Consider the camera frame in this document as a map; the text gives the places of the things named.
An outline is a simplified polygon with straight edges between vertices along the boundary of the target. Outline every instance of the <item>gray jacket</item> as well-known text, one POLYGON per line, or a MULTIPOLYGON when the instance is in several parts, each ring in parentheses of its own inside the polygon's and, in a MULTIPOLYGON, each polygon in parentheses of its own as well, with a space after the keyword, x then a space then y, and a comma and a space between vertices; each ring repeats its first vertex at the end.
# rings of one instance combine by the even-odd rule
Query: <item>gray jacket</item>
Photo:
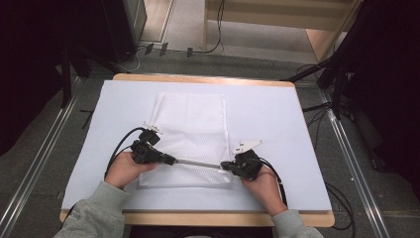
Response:
MULTIPOLYGON (((89 199, 77 202, 67 216, 59 237, 122 237, 124 233, 123 203, 129 196, 105 181, 89 199)), ((296 210, 287 210, 272 218, 278 237, 323 237, 313 227, 306 227, 296 210)))

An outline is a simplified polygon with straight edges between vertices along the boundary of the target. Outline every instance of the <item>gray floor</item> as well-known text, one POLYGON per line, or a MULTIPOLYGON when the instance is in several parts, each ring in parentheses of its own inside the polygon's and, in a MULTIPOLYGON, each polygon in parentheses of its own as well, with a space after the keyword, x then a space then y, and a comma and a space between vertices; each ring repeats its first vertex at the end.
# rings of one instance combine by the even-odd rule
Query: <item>gray floor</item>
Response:
MULTIPOLYGON (((265 59, 242 59, 222 56, 195 55, 187 58, 184 53, 167 52, 164 57, 158 51, 140 56, 141 64, 136 72, 177 73, 192 75, 217 75, 244 78, 280 79, 296 73, 301 63, 265 59)), ((124 63, 126 68, 137 66, 135 59, 124 63)), ((88 115, 80 110, 94 110, 104 79, 112 74, 93 64, 94 72, 83 85, 63 130, 52 149, 52 153, 36 183, 22 213, 9 237, 52 237, 60 227, 58 215, 62 192, 77 160, 88 129, 82 129, 88 115)), ((300 87, 313 84, 313 75, 297 85, 302 107, 321 103, 319 89, 300 87)), ((28 127, 16 146, 0 158, 0 209, 5 211, 8 200, 19 186, 26 170, 35 157, 44 137, 55 119, 60 106, 60 93, 53 98, 43 112, 28 127)), ((315 112, 308 112, 309 121, 315 112)), ((372 169, 368 151, 357 127, 346 117, 342 123, 354 148, 358 161, 367 178, 373 195, 383 213, 383 218, 392 237, 420 237, 420 204, 413 195, 410 185, 395 174, 382 174, 372 169)), ((309 129, 315 141, 315 123, 309 129)), ((352 176, 345 162, 330 121, 325 117, 320 124, 316 155, 324 180, 341 190, 355 211, 356 237, 374 237, 361 198, 352 182, 352 176)), ((344 226, 348 217, 337 201, 331 198, 335 209, 337 226, 344 226)), ((332 228, 319 229, 325 237, 350 237, 351 230, 338 231, 332 228)))

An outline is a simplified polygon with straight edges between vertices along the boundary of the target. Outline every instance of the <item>table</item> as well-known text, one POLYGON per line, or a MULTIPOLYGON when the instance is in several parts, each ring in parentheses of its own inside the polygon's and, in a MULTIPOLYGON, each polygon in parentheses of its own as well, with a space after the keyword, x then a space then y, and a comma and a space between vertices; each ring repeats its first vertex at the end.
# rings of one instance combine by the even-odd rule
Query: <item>table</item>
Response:
MULTIPOLYGON (((182 75, 141 75, 117 74, 114 80, 153 81, 153 82, 183 82, 207 83, 226 85, 263 85, 275 87, 289 87, 290 82, 245 80, 226 77, 194 77, 182 75)), ((68 209, 60 213, 62 221, 68 209)), ((265 212, 253 211, 212 211, 212 210, 171 210, 171 211, 130 211, 125 210, 127 224, 134 225, 174 225, 174 226, 273 226, 270 216, 265 212)), ((329 227, 334 224, 332 210, 301 212, 304 223, 308 226, 329 227)))
MULTIPOLYGON (((203 47, 208 20, 217 20, 221 0, 206 0, 203 47)), ((353 25, 363 0, 227 0, 223 21, 306 29, 318 61, 353 25)))

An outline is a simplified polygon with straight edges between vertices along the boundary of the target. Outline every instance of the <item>person's left hand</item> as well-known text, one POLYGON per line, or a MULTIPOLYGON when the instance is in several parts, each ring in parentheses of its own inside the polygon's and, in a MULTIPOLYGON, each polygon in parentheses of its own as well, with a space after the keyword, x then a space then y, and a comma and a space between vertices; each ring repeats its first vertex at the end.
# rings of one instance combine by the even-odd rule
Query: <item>person's left hand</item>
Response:
POLYGON ((136 179, 139 174, 154 170, 157 164, 150 163, 139 165, 132 158, 133 153, 122 152, 115 158, 114 163, 108 171, 105 181, 120 189, 136 179))

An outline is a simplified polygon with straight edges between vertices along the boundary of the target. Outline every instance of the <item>hand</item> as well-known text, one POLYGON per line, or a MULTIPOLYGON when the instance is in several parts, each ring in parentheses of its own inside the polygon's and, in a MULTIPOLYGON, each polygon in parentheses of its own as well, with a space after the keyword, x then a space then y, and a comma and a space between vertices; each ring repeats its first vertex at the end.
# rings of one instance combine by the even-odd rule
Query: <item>hand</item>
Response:
POLYGON ((280 192, 278 190, 277 179, 271 169, 262 166, 257 179, 247 180, 241 178, 242 184, 247 187, 253 196, 265 207, 269 215, 276 214, 287 210, 281 200, 280 192))
POLYGON ((139 165, 132 158, 133 153, 122 152, 115 158, 114 163, 108 171, 105 181, 120 189, 124 189, 126 185, 136 179, 139 174, 152 171, 157 164, 150 163, 139 165))

